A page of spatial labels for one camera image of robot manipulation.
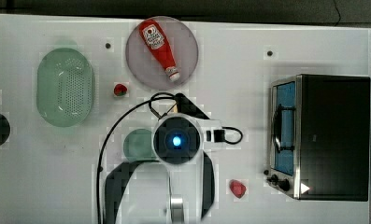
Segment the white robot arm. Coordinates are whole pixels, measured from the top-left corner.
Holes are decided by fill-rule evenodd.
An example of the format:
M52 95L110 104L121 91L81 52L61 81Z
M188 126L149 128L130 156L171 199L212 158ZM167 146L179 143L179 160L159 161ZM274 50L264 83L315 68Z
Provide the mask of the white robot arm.
M225 132L185 95L158 92L173 100L151 131L132 132L137 157L117 166L96 191L99 224L200 224L214 204L215 176L208 153L222 149Z

